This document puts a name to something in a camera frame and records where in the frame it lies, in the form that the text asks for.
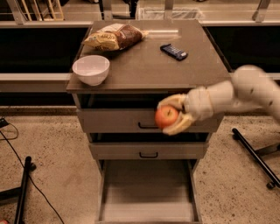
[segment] white robotic arm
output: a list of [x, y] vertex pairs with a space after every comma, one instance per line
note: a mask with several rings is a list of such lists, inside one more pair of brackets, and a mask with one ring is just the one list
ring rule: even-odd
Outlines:
[[180, 110], [178, 120], [163, 129], [167, 135], [178, 134], [195, 121], [203, 121], [215, 114], [241, 113], [260, 107], [280, 123], [280, 87], [256, 66], [241, 66], [231, 81], [169, 96], [158, 107], [167, 104]]

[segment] red object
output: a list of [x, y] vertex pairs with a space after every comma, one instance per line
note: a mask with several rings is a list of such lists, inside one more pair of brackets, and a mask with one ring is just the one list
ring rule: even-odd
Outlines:
[[176, 122], [179, 112], [172, 106], [165, 105], [160, 107], [155, 114], [156, 125], [163, 129]]

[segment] white bowl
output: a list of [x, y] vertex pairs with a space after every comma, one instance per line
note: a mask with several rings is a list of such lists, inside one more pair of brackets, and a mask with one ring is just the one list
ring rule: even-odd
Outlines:
[[76, 60], [72, 69], [80, 81], [97, 86], [101, 84], [109, 73], [110, 62], [103, 56], [90, 55]]

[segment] drawer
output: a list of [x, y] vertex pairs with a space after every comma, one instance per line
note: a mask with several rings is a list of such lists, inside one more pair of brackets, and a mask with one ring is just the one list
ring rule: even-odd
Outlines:
[[[84, 108], [78, 109], [80, 125], [86, 133], [161, 132], [154, 120], [154, 108]], [[215, 132], [223, 114], [194, 123], [188, 132]]]
[[96, 160], [103, 159], [198, 159], [208, 148], [207, 133], [102, 133], [92, 134], [89, 144]]
[[202, 223], [188, 160], [106, 160], [97, 223]]

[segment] brown snack bag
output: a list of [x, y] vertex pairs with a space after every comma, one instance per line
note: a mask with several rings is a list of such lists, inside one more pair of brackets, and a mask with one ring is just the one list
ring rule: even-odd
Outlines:
[[143, 39], [147, 33], [129, 24], [112, 24], [90, 34], [83, 44], [97, 51], [122, 50]]

